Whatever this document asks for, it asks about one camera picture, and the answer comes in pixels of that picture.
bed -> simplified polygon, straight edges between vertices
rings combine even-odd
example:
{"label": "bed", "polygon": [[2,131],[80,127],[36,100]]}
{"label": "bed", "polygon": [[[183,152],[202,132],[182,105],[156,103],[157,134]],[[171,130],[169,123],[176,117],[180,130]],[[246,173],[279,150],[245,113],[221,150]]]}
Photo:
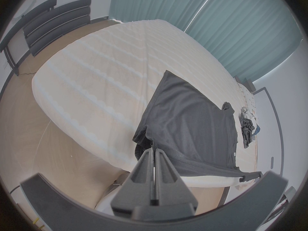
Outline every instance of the bed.
{"label": "bed", "polygon": [[[32,90],[42,110],[68,136],[114,167],[131,171],[137,163],[133,135],[166,70],[218,107],[232,105],[236,165],[256,171],[257,141],[244,149],[238,119],[247,106],[245,87],[198,42],[166,21],[116,24],[76,40],[39,69]],[[238,177],[182,178],[189,187],[249,184],[239,183]]]}

curtain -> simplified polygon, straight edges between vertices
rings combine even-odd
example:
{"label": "curtain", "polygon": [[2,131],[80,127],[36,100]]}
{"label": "curtain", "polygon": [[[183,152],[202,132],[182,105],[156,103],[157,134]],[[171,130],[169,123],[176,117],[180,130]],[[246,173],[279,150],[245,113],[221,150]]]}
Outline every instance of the curtain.
{"label": "curtain", "polygon": [[111,0],[109,18],[168,21],[241,80],[271,71],[302,39],[282,0]]}

yellow strap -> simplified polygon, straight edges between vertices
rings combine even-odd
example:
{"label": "yellow strap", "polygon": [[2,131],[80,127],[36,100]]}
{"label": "yellow strap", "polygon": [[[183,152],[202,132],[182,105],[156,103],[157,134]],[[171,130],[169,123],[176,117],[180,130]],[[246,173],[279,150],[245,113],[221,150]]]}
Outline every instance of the yellow strap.
{"label": "yellow strap", "polygon": [[39,220],[39,218],[36,218],[34,221],[33,221],[33,224],[36,224],[36,222]]}

dark gray slatted panel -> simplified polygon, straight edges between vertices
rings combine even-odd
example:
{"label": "dark gray slatted panel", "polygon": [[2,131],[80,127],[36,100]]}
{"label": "dark gray slatted panel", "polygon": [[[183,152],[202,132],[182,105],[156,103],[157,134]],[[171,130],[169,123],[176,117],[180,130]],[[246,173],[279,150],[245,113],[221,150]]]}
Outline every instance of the dark gray slatted panel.
{"label": "dark gray slatted panel", "polygon": [[55,41],[57,38],[62,35],[82,26],[90,23],[90,16],[86,15],[75,20],[69,21],[55,30],[52,30],[50,33],[43,36],[40,40],[38,40],[35,44],[30,48],[30,52],[33,56],[37,55],[42,49],[44,49],[47,45]]}
{"label": "dark gray slatted panel", "polygon": [[77,10],[73,10],[67,13],[64,13],[56,18],[54,18],[53,20],[49,21],[48,23],[44,24],[43,26],[41,26],[40,28],[38,28],[37,30],[35,30],[33,33],[31,33],[27,38],[26,38],[26,42],[30,47],[32,47],[32,45],[37,41],[40,40],[40,38],[42,38],[45,34],[47,34],[48,32],[51,32],[52,30],[56,29],[57,27],[59,27],[60,25],[71,21],[73,19],[79,18],[81,16],[85,16],[90,14],[90,7],[84,7],[84,8],[80,8]]}
{"label": "dark gray slatted panel", "polygon": [[91,4],[91,0],[78,0],[74,2],[70,2],[67,4],[64,4],[62,6],[59,6],[48,13],[40,16],[36,20],[32,21],[29,25],[25,26],[23,29],[23,33],[25,37],[28,37],[30,33],[32,33],[35,29],[39,28],[41,25],[45,24],[49,20],[66,13],[68,11],[89,6]]}
{"label": "dark gray slatted panel", "polygon": [[57,5],[57,0],[47,0],[46,2],[43,2],[42,4],[36,6],[33,10],[29,11],[27,14],[25,14],[24,17],[22,17],[12,28],[11,30],[6,34],[2,42],[0,43],[0,52],[3,51],[3,49],[7,46],[9,41],[12,39],[12,37],[20,30],[22,27],[24,27],[29,21],[31,21],[33,18],[38,16],[39,14],[43,13],[44,11],[52,8],[53,6]]}
{"label": "dark gray slatted panel", "polygon": [[258,183],[220,208],[193,218],[156,223],[114,217],[81,206],[40,174],[21,183],[21,189],[37,214],[53,231],[186,231],[192,228],[194,231],[246,231],[256,230],[268,218],[281,199],[287,183],[287,180],[269,171]]}

teal curtain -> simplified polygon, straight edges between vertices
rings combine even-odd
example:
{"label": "teal curtain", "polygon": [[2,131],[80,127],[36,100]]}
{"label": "teal curtain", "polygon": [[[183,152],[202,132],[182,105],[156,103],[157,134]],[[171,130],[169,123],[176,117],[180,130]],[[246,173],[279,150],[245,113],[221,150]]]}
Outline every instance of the teal curtain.
{"label": "teal curtain", "polygon": [[241,80],[271,71],[302,39],[282,0],[111,0],[109,18],[168,21]]}

